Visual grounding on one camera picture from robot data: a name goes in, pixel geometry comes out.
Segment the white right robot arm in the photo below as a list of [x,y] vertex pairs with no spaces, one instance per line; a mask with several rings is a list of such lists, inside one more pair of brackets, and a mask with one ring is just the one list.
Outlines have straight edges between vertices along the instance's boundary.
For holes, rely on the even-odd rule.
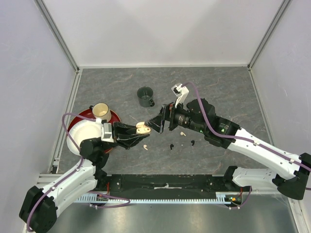
[[170,131],[178,126],[193,130],[211,145],[238,152],[265,165],[265,169],[229,166],[222,180],[226,190],[250,186],[277,190],[295,200],[303,199],[311,171],[310,154],[289,153],[256,138],[238,124],[217,116],[215,107],[205,99],[192,100],[187,105],[164,104],[159,114],[145,124],[163,133],[165,122],[169,123]]

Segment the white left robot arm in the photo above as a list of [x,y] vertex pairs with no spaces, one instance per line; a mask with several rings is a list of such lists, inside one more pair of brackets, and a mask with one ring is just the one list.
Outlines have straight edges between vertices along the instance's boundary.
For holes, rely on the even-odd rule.
[[102,168],[109,158],[106,150],[117,146],[128,150],[151,132],[144,122],[135,126],[86,120],[81,123],[81,127],[72,128],[68,134],[77,147],[79,162],[48,185],[33,186],[25,196],[19,217],[30,233],[48,232],[60,214],[80,196],[94,189],[105,189],[107,173]]

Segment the beige earbuds charging case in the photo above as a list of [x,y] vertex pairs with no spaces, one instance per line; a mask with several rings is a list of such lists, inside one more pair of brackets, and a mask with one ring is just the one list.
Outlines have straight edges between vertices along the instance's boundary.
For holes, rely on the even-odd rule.
[[151,132],[151,128],[145,125],[145,122],[136,124],[136,134],[147,134]]

